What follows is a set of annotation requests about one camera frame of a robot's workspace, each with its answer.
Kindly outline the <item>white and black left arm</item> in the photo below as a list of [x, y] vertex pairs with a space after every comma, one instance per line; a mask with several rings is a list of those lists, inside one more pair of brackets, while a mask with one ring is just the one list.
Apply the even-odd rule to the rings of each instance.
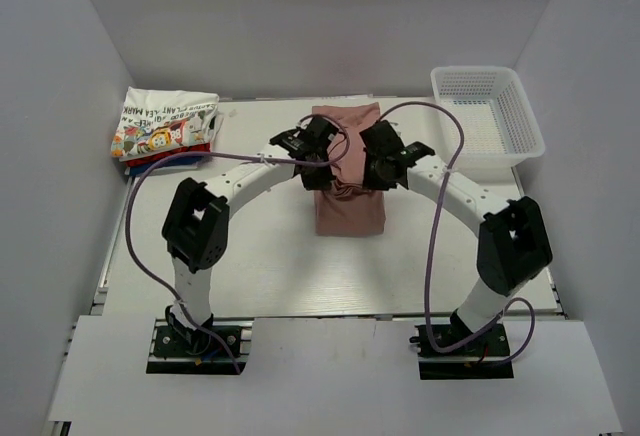
[[329, 146], [339, 128], [320, 115], [305, 127], [284, 131], [256, 155], [207, 182], [183, 180], [172, 200], [161, 234], [171, 255], [176, 302], [169, 310], [181, 324], [177, 343], [199, 355], [211, 343], [209, 301], [212, 267], [227, 248], [231, 218], [272, 187], [300, 177], [307, 190], [328, 190], [334, 175]]

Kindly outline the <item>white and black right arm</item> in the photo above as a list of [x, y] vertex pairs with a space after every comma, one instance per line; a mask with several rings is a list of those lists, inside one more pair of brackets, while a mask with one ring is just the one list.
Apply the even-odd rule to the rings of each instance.
[[402, 186], [436, 203], [429, 237], [427, 268], [433, 268], [437, 225], [444, 211], [477, 237], [478, 280], [450, 316], [452, 344], [439, 353], [472, 355], [488, 341], [510, 298], [553, 259], [540, 207], [528, 196], [496, 195], [450, 169], [429, 146], [405, 145], [392, 125], [379, 121], [360, 132], [364, 144], [363, 184], [375, 190]]

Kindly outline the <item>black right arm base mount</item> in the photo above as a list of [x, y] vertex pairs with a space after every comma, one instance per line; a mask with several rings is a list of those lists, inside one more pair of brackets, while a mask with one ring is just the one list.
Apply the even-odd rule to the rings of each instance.
[[506, 380], [514, 378], [511, 362], [499, 364], [510, 356], [505, 328], [497, 324], [475, 341], [448, 353], [438, 353], [429, 344], [426, 327], [415, 327], [409, 338], [417, 354], [422, 381]]

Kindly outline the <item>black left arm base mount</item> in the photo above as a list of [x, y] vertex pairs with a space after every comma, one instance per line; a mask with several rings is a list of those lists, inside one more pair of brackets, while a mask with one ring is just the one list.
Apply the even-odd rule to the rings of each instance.
[[[233, 353], [239, 373], [248, 361], [251, 349], [251, 322], [214, 323], [218, 334]], [[147, 374], [238, 376], [239, 373], [222, 345], [205, 334], [195, 346], [181, 338], [165, 320], [157, 320], [146, 365]]]

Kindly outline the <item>pink pixel-print t-shirt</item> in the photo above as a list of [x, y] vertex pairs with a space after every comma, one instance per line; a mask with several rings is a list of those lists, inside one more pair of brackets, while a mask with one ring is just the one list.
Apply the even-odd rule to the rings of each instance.
[[354, 106], [314, 106], [314, 114], [341, 123], [348, 140], [336, 135], [329, 146], [334, 180], [330, 189], [314, 193], [315, 232], [324, 237], [369, 237], [384, 232], [384, 194], [363, 186], [366, 154], [360, 133], [381, 116], [377, 103]]

